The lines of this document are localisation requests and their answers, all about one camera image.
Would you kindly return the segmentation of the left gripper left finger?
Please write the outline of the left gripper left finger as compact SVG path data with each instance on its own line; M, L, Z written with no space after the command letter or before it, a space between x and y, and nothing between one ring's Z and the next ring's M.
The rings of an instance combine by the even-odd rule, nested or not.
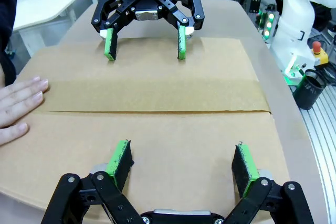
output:
M143 219L122 193L134 164L131 142L122 140L103 170L85 178L67 173L61 176L42 223L82 223L90 206L101 205L111 223L143 223Z

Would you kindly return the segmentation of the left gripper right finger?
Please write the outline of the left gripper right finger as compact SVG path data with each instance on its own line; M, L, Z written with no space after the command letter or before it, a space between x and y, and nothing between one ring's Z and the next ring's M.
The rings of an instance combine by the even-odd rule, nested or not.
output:
M247 145L235 146L232 172L239 202L224 223L251 223L260 210L269 212L274 223L314 223L301 185L262 177Z

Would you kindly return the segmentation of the person's left hand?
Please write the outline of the person's left hand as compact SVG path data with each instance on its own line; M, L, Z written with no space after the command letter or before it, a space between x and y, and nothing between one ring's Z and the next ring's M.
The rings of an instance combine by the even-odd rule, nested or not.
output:
M18 120L43 103L48 89L49 81L40 77L1 88L1 145L28 132L28 124Z

